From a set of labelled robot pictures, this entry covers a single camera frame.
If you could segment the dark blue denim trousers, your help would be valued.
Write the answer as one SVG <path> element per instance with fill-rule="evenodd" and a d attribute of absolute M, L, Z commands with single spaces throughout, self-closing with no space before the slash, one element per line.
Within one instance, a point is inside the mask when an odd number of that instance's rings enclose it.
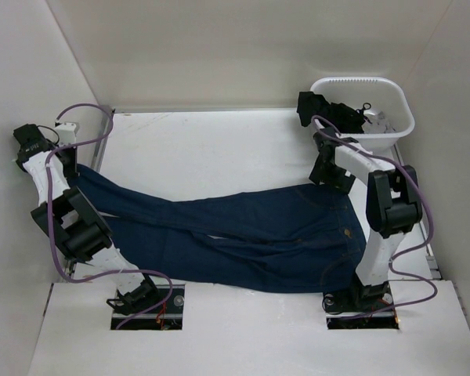
<path fill-rule="evenodd" d="M 269 293 L 349 286 L 366 239 L 349 197 L 303 184 L 194 201 L 118 186 L 80 166 L 71 181 L 101 212 L 122 255 L 177 280 Z"/>

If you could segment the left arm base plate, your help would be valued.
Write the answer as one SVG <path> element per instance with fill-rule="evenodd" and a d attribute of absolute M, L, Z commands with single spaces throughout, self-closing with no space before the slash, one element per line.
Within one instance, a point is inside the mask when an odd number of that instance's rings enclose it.
<path fill-rule="evenodd" d="M 174 284 L 172 295 L 162 305 L 120 327 L 122 331 L 178 331 L 183 327 L 185 285 Z"/>

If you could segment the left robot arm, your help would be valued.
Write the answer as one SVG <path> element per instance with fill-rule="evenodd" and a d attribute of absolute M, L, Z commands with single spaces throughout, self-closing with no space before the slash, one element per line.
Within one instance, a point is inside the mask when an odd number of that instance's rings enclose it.
<path fill-rule="evenodd" d="M 78 177 L 76 123 L 57 124 L 57 140 L 46 138 L 42 126 L 22 125 L 13 130 L 19 143 L 16 163 L 32 178 L 38 206 L 32 219 L 49 234 L 48 201 L 52 202 L 52 225 L 56 249 L 74 262 L 88 264 L 99 273 L 112 272 L 117 297 L 107 300 L 116 313 L 152 312 L 161 296 L 151 278 L 127 261 L 112 241 L 112 232 L 89 199 L 69 181 Z"/>

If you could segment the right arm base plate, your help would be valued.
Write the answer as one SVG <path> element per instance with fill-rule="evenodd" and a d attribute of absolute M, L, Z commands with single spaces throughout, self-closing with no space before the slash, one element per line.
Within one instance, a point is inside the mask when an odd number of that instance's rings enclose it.
<path fill-rule="evenodd" d="M 329 330 L 400 328 L 388 282 L 374 287 L 352 284 L 347 289 L 325 293 L 322 308 Z"/>

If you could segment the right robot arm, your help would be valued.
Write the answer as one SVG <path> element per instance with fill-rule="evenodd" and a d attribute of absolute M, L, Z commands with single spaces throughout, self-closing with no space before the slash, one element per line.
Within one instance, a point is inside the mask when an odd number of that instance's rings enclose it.
<path fill-rule="evenodd" d="M 356 180 L 367 188 L 370 227 L 363 257 L 350 285 L 324 294 L 328 313 L 367 313 L 389 292 L 389 263 L 406 234 L 421 221 L 416 171 L 397 168 L 385 157 L 368 153 L 353 138 L 341 139 L 333 128 L 315 131 L 318 150 L 310 180 L 349 193 Z"/>

